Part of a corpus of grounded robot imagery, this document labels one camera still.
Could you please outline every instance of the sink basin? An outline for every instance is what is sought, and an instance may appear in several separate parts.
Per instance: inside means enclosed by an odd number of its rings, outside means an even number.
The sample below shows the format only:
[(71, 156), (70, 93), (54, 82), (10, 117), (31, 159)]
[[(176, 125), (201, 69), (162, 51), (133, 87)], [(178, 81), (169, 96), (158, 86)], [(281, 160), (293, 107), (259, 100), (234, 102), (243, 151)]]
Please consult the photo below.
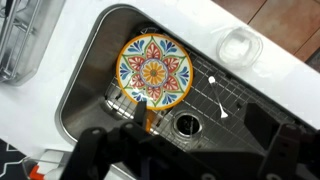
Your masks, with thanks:
[[(264, 153), (243, 124), (245, 106), (254, 102), (281, 122), (293, 118), (262, 94), (243, 84), (231, 73), (192, 48), (170, 30), (129, 6), (106, 9), (98, 17), (57, 110), (56, 124), (61, 134), (75, 143), (89, 127), (114, 128), (122, 119), (132, 119), (136, 105), (118, 86), (116, 60), (122, 47), (144, 33), (161, 33), (180, 42), (189, 53), (194, 68), (193, 85), (186, 98), (165, 111), (150, 111), (152, 134), (160, 134), (183, 150), (195, 148), (241, 148)], [(220, 110), (208, 77), (214, 76), (221, 103), (229, 114), (221, 120)], [(188, 122), (196, 130), (190, 130)]]

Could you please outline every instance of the dish rack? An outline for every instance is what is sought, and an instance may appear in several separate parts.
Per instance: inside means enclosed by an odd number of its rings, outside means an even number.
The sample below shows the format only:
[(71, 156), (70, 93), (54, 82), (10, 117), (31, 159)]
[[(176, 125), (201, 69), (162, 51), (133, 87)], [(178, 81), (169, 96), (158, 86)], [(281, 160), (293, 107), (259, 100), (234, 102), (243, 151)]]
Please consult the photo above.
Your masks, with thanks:
[[(145, 33), (162, 33), (170, 36), (157, 27), (143, 28), (137, 35)], [(206, 60), (187, 46), (184, 48), (193, 64), (193, 84), (188, 95), (178, 105), (164, 111), (153, 111), (154, 119), (150, 130), (151, 134), (159, 134), (185, 151), (191, 149), (239, 148), (263, 154), (265, 150), (244, 125), (248, 103), (258, 104), (281, 123), (297, 122), (292, 115), (234, 78), (218, 65), (211, 63), (211, 60)], [(212, 87), (208, 83), (209, 76), (214, 76), (218, 83), (217, 92), (225, 111), (230, 116), (228, 123), (219, 118), (220, 109)], [(105, 97), (105, 103), (109, 108), (123, 118), (133, 119), (136, 104), (122, 94), (117, 77), (114, 77), (108, 86)], [(189, 141), (181, 141), (177, 138), (172, 123), (177, 114), (181, 114), (181, 112), (193, 114), (201, 119), (202, 132), (197, 138), (190, 136)]]
[(23, 51), (29, 37), (34, 33), (33, 25), (41, 0), (0, 0), (0, 82), (13, 80), (18, 67), (29, 68)]

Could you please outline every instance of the ceramic plate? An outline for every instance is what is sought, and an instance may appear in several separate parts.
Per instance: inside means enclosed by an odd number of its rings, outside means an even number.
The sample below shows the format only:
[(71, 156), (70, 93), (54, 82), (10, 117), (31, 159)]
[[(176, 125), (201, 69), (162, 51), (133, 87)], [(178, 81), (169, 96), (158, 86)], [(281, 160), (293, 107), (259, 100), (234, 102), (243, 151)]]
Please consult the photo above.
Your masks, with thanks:
[(144, 34), (128, 42), (119, 54), (117, 79), (133, 102), (163, 110), (178, 104), (188, 93), (193, 69), (186, 51), (171, 38)]

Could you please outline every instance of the floral pattern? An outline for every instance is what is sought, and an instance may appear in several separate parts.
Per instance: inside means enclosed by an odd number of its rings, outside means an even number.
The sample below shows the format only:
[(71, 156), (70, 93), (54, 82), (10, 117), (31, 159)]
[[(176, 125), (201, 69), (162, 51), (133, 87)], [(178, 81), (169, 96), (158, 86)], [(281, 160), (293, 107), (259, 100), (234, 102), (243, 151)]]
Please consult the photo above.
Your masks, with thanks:
[(141, 66), (142, 81), (148, 86), (159, 87), (167, 81), (168, 70), (166, 65), (157, 59), (150, 59), (145, 61)]
[(130, 41), (119, 56), (117, 76), (125, 94), (162, 110), (180, 102), (192, 84), (185, 51), (169, 37), (147, 34)]

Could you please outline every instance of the countertop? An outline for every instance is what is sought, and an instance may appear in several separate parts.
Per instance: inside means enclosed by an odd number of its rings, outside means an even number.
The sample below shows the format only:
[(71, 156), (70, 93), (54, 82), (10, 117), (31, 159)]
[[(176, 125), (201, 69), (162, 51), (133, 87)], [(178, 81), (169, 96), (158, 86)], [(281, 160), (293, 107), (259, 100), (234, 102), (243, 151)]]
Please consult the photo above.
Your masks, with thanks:
[[(37, 74), (20, 87), (0, 84), (1, 139), (26, 155), (72, 150), (57, 130), (56, 110), (97, 17), (119, 3), (136, 7), (213, 61), (219, 29), (247, 26), (210, 0), (66, 0)], [(232, 73), (319, 129), (320, 75), (257, 34), (263, 41), (257, 63)]]

